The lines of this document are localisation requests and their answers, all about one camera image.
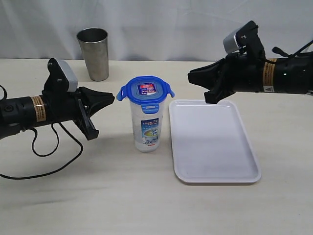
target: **stainless steel cup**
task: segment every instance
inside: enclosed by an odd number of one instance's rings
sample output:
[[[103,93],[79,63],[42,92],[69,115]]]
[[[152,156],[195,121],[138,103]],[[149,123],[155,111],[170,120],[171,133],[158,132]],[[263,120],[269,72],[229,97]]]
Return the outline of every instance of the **stainless steel cup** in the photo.
[[[76,37],[91,80],[106,80],[109,77],[108,32],[101,28],[86,28]]]

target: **plastic container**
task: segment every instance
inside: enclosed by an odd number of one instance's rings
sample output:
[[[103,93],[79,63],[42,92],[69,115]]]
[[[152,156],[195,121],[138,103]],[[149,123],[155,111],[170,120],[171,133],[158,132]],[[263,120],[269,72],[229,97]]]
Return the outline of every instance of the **plastic container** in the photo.
[[[174,92],[168,83],[154,76],[130,80],[117,94],[117,100],[128,97],[131,105],[134,143],[141,152],[157,149],[162,129],[164,101]]]

